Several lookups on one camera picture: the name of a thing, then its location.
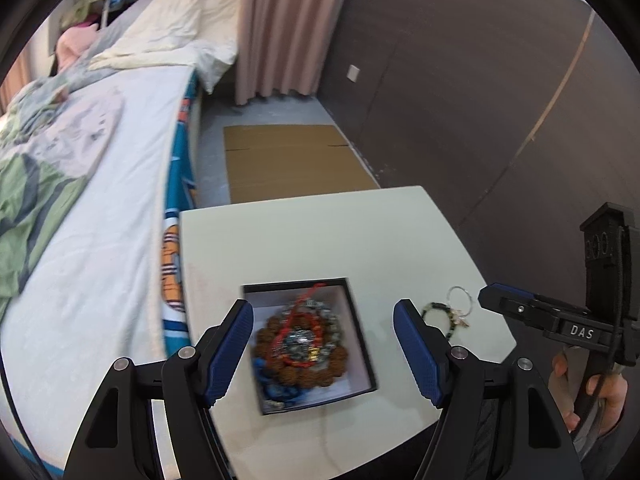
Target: pillow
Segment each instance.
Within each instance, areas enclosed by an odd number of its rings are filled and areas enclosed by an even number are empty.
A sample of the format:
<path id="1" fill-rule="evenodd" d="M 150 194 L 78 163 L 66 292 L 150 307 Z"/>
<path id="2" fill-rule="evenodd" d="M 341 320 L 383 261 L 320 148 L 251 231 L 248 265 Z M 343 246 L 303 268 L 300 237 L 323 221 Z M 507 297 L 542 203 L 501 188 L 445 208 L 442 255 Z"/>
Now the pillow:
<path id="1" fill-rule="evenodd" d="M 56 43 L 58 73 L 64 72 L 75 63 L 98 38 L 98 24 L 89 27 L 71 27 L 67 29 Z"/>

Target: white pillow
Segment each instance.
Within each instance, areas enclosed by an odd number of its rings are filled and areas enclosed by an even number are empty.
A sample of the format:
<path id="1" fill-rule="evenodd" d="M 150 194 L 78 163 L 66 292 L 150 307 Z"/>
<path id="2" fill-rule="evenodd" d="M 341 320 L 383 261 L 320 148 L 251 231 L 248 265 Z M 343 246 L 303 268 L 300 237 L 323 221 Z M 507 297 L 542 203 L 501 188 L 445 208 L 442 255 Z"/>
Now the white pillow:
<path id="1" fill-rule="evenodd" d="M 202 0 L 198 39 L 212 43 L 229 64 L 238 52 L 239 4 L 240 0 Z"/>

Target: floor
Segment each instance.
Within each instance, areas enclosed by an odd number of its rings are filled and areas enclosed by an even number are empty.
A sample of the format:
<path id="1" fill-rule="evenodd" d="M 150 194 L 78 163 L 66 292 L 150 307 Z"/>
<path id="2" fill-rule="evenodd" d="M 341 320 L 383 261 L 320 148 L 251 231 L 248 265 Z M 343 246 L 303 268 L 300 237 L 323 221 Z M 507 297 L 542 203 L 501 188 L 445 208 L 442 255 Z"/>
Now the floor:
<path id="1" fill-rule="evenodd" d="M 230 203 L 229 184 L 226 179 L 224 128 L 242 124 L 335 126 L 330 115 L 315 97 L 272 96 L 255 98 L 245 106 L 236 106 L 231 100 L 205 95 L 202 101 L 201 133 L 196 161 L 199 207 Z"/>

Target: key ring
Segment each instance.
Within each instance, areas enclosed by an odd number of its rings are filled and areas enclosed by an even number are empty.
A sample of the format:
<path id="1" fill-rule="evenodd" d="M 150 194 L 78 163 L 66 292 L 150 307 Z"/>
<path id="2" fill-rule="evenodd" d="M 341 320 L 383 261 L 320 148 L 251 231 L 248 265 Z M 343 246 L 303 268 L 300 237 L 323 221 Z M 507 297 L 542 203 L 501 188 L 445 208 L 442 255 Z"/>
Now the key ring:
<path id="1" fill-rule="evenodd" d="M 451 293 L 454 290 L 461 290 L 462 292 L 464 292 L 466 294 L 466 296 L 469 298 L 469 311 L 466 314 L 462 314 L 462 311 L 460 310 L 456 310 L 455 308 L 451 307 Z M 471 311 L 474 309 L 474 299 L 471 297 L 471 294 L 469 294 L 466 291 L 466 288 L 463 288 L 459 285 L 454 285 L 452 286 L 448 291 L 447 291 L 447 306 L 451 309 L 451 310 L 455 310 L 456 312 L 459 312 L 458 317 L 464 319 L 465 317 L 467 317 L 469 314 L 471 314 Z"/>
<path id="2" fill-rule="evenodd" d="M 461 311 L 452 308 L 451 307 L 451 293 L 452 291 L 454 291 L 455 289 L 460 289 L 462 290 L 466 296 L 469 298 L 469 311 L 466 314 L 462 314 Z M 464 326 L 464 327 L 468 327 L 469 323 L 465 320 L 465 317 L 467 317 L 469 314 L 471 314 L 471 311 L 474 308 L 474 300 L 471 297 L 471 294 L 469 294 L 466 289 L 464 289 L 461 286 L 455 285 L 452 286 L 449 291 L 447 292 L 447 304 L 444 303 L 428 303 L 422 310 L 422 320 L 424 320 L 424 317 L 426 316 L 427 312 L 430 310 L 442 310 L 443 312 L 447 313 L 447 317 L 449 317 L 449 331 L 446 334 L 446 338 L 447 341 L 451 339 L 451 336 L 453 336 L 453 333 L 456 331 L 456 328 L 459 326 Z"/>

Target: white table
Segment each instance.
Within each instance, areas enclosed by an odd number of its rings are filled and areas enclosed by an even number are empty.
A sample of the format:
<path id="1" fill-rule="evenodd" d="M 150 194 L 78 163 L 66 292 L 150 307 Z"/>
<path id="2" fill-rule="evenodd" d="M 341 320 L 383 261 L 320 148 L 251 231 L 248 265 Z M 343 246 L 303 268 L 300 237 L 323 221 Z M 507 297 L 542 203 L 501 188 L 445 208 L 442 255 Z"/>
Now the white table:
<path id="1" fill-rule="evenodd" d="M 379 389 L 298 412 L 259 413 L 246 350 L 213 417 L 242 480 L 326 480 L 369 462 L 434 423 L 392 327 L 402 298 L 444 302 L 450 286 L 485 285 L 421 187 L 377 189 L 187 211 L 182 268 L 191 337 L 219 324 L 243 285 L 349 279 Z M 431 312 L 434 324 L 446 320 Z M 478 305 L 452 344 L 502 361 L 515 342 L 502 316 Z"/>

